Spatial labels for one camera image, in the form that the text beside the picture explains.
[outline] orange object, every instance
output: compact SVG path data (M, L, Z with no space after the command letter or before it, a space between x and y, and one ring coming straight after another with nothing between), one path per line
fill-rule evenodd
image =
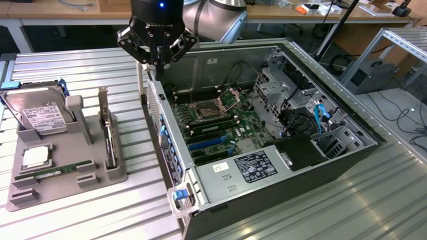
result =
M299 12L300 14L306 14L307 13L307 10L302 7L302 6L298 6L295 8L296 12Z

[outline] blue pcie slot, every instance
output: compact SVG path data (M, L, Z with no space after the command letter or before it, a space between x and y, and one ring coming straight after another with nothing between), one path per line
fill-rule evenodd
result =
M200 143L195 143L192 145L188 146L190 150L198 150L198 149L203 149L208 146L216 145L216 144L223 144L226 141L227 136L222 136L214 140L206 141L206 142L200 142Z

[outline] hard drive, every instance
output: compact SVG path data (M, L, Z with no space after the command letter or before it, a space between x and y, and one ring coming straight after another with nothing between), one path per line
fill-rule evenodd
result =
M0 98L11 110L23 130L35 129L39 135L67 131L67 123L75 121L66 107L68 95L64 80L47 82L19 81L3 83Z

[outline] green circuit board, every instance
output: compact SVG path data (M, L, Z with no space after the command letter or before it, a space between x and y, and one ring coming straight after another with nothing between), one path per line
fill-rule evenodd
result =
M251 97L228 90L218 99L183 104L171 102L175 119L196 164L206 164L259 149L274 139L252 110ZM220 143L191 149L191 145L218 139L222 139Z

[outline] label sticker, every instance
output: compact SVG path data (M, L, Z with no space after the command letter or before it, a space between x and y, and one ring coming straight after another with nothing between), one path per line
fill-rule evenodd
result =
M248 184L278 173L264 151L239 157L234 161Z
M66 121L56 105L28 108L23 110L23 113L38 132L66 127Z
M211 58L207 60L207 64L216 64L219 62L218 58Z
M228 164L227 164L226 161L219 163L219 164L212 165L212 168L214 168L214 172L216 172L216 173L230 169Z

